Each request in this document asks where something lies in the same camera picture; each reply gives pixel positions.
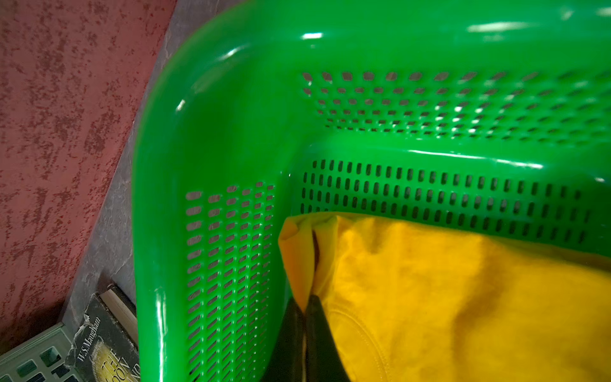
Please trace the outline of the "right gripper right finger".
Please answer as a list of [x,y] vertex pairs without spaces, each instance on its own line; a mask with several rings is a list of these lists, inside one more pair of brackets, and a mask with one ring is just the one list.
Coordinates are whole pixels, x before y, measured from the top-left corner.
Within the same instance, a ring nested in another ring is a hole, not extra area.
[[318,296],[310,296],[305,318],[306,380],[350,382]]

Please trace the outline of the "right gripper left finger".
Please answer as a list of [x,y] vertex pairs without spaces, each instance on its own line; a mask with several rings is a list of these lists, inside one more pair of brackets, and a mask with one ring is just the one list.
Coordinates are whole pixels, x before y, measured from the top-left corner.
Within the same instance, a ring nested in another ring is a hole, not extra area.
[[305,322],[302,310],[289,299],[275,347],[260,379],[270,382],[300,382],[304,379]]

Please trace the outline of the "yellow t-shirt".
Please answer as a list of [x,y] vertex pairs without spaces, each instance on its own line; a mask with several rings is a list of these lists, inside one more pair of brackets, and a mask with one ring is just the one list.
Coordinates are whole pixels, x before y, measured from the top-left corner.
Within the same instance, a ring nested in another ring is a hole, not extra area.
[[350,381],[610,379],[602,256],[340,213],[288,218],[278,246]]

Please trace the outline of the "green plastic basket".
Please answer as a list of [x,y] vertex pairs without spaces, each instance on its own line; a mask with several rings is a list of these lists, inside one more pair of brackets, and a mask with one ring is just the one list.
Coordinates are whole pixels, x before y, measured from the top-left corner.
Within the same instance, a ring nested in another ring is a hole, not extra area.
[[144,381],[256,381],[288,216],[610,253],[608,1],[246,1],[151,93],[132,170]]

